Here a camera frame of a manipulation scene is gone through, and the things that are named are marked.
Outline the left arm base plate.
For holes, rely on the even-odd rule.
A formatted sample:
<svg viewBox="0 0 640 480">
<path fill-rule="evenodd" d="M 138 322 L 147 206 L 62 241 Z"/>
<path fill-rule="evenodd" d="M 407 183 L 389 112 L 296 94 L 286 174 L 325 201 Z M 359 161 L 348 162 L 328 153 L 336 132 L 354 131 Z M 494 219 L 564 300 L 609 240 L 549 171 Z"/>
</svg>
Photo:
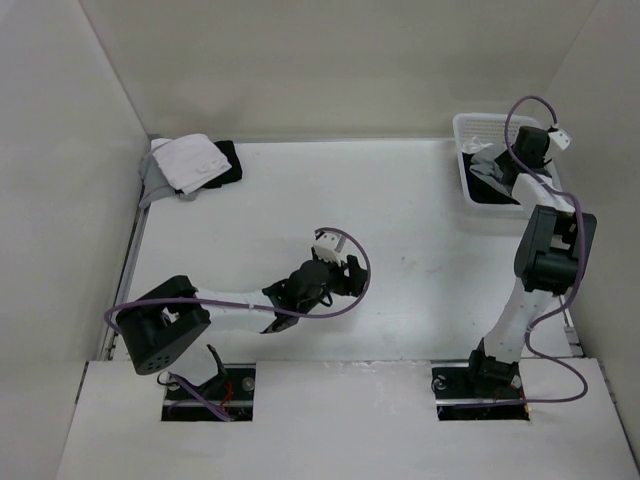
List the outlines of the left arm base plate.
<svg viewBox="0 0 640 480">
<path fill-rule="evenodd" d="M 228 364 L 228 377 L 214 391 L 204 394 L 211 403 L 224 410 L 232 422 L 253 420 L 256 381 L 255 364 Z M 161 420 L 164 422 L 221 422 L 215 414 L 180 387 L 167 372 L 157 375 L 156 383 L 164 388 Z"/>
</svg>

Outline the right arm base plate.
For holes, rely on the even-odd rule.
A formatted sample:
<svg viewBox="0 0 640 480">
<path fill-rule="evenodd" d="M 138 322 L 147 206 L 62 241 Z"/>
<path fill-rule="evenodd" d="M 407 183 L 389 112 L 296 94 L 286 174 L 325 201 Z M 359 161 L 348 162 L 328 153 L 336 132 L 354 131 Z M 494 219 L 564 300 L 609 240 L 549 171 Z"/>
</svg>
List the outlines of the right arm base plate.
<svg viewBox="0 0 640 480">
<path fill-rule="evenodd" d="M 472 382 L 464 364 L 432 367 L 431 389 L 441 421 L 529 421 L 519 377 L 509 386 L 490 381 Z"/>
</svg>

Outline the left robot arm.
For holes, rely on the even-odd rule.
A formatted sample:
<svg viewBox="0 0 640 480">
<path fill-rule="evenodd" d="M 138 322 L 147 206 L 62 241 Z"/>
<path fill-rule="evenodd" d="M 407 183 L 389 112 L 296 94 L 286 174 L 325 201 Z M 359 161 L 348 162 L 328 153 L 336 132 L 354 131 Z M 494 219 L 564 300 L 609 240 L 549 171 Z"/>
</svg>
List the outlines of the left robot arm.
<svg viewBox="0 0 640 480">
<path fill-rule="evenodd" d="M 370 285 L 370 266 L 366 257 L 321 256 L 313 250 L 312 258 L 288 277 L 244 294 L 206 294 L 188 276 L 176 275 L 138 300 L 121 305 L 113 313 L 115 325 L 137 374 L 165 372 L 171 385 L 207 400 L 219 395 L 226 381 L 224 364 L 213 345 L 207 350 L 216 367 L 201 364 L 191 374 L 171 368 L 207 329 L 267 335 L 292 328 L 302 319 L 342 315 L 355 306 L 325 314 L 313 310 L 331 307 L 336 296 L 361 302 Z"/>
</svg>

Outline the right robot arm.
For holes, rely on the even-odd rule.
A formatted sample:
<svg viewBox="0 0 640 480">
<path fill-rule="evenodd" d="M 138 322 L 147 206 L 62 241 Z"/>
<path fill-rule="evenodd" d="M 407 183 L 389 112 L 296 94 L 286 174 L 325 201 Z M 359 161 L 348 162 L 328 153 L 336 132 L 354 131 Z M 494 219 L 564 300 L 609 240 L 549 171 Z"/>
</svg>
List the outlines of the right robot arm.
<svg viewBox="0 0 640 480">
<path fill-rule="evenodd" d="M 514 259 L 515 284 L 494 327 L 480 340 L 464 370 L 466 388 L 479 398 L 501 397 L 514 386 L 533 329 L 550 318 L 552 300 L 577 292 L 586 272 L 597 220 L 575 196 L 553 185 L 549 150 L 569 138 L 559 129 L 519 128 L 494 160 L 498 184 L 528 215 Z"/>
</svg>

